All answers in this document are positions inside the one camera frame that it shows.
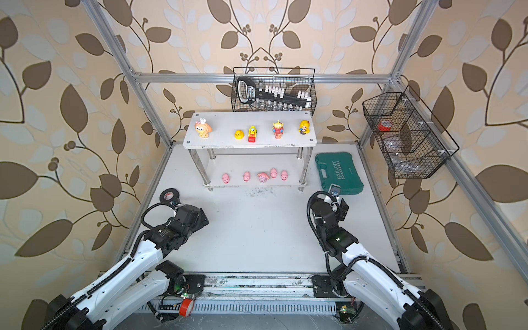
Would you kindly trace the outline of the large pink pig toy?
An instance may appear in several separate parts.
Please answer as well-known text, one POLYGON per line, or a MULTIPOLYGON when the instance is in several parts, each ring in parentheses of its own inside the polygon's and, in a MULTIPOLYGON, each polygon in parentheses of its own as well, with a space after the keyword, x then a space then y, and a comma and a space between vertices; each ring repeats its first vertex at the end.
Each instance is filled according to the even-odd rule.
POLYGON ((266 183, 270 179, 270 176, 265 172, 258 173, 257 177, 258 181, 262 184, 266 183))

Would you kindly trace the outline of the yellow bear toy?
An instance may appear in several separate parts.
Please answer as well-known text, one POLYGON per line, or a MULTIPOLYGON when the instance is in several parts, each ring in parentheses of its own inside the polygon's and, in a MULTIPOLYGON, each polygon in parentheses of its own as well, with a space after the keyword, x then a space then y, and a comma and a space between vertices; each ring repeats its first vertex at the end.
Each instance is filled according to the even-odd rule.
POLYGON ((310 123, 308 120, 303 120, 300 125, 299 125, 299 129, 298 129, 298 132, 301 134, 301 135, 307 135, 308 133, 310 133, 310 123))

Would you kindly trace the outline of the alien figure toy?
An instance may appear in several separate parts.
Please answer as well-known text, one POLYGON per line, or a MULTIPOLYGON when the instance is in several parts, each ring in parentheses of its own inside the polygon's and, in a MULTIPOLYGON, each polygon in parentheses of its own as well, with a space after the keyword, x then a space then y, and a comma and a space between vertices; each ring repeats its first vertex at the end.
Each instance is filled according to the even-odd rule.
POLYGON ((274 137, 275 137, 277 140, 280 140, 280 139, 283 137, 283 134, 284 134, 283 123, 280 122, 280 121, 275 122, 275 123, 273 124, 272 132, 273 132, 273 134, 274 134, 274 137))

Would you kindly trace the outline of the orange cat toy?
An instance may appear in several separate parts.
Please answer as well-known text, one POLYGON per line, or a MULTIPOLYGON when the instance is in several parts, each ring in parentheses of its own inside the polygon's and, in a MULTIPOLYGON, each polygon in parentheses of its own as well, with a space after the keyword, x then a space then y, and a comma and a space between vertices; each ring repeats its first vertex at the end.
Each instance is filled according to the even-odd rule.
POLYGON ((213 132, 213 128, 207 123, 205 118, 200 118, 195 123, 195 130, 198 133, 200 138, 206 139, 209 137, 209 134, 213 132))

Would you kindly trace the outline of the yellow red toy car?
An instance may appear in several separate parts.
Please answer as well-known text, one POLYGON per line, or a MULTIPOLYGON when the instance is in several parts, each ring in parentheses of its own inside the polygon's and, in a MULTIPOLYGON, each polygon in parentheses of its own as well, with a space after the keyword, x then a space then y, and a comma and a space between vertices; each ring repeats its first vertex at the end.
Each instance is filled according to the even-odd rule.
POLYGON ((257 139, 257 128, 255 126, 251 126, 249 128, 247 136, 247 140, 249 141, 249 143, 255 143, 257 139))

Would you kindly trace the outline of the yellow rubber duck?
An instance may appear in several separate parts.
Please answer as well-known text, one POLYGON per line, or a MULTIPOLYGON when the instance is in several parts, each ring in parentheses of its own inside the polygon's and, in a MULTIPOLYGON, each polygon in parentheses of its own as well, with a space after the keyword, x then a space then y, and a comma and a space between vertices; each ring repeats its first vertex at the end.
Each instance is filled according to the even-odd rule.
POLYGON ((235 132, 235 139, 236 139, 236 140, 242 140, 242 139, 244 139, 244 136, 245 136, 245 135, 244 135, 244 133, 243 133, 242 130, 237 130, 237 131, 235 132))

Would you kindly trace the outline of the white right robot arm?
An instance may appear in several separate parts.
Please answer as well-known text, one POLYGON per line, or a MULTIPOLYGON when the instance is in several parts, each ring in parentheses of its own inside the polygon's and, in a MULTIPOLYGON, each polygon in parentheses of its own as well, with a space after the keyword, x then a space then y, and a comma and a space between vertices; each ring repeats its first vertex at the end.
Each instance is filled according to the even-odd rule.
POLYGON ((330 279, 393 329, 453 329, 436 292, 411 285, 340 226, 348 210, 344 200, 323 191, 315 192, 307 202, 307 220, 323 250, 330 279))

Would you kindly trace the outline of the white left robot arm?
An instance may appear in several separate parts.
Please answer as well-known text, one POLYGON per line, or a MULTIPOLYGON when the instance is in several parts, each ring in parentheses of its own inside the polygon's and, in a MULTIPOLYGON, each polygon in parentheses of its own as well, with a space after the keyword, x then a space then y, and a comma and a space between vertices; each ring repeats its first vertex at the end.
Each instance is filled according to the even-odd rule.
POLYGON ((167 259, 198 230, 208 225, 205 212, 170 202, 173 216, 160 225, 148 224, 129 253, 109 271, 71 297, 56 297, 45 314, 43 329, 113 329, 139 307, 161 295, 179 296, 191 312, 195 286, 180 266, 167 259))

